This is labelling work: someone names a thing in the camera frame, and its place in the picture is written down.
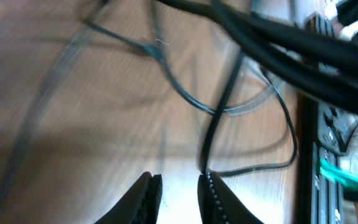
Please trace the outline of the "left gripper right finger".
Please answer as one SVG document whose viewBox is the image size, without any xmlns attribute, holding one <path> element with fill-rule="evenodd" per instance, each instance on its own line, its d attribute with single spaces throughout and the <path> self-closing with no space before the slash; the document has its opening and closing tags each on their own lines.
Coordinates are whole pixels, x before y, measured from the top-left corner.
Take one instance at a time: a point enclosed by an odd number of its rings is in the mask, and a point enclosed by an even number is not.
<svg viewBox="0 0 358 224">
<path fill-rule="evenodd" d="M 214 172 L 198 178 L 198 205 L 203 224 L 263 224 Z"/>
</svg>

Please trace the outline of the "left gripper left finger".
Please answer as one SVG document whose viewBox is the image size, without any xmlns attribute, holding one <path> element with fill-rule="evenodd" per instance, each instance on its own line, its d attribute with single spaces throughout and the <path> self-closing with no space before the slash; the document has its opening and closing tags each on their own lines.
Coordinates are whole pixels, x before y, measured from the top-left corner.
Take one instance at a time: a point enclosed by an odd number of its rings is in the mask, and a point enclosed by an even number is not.
<svg viewBox="0 0 358 224">
<path fill-rule="evenodd" d="M 156 224 L 162 199 L 162 176 L 144 172 L 95 224 Z"/>
</svg>

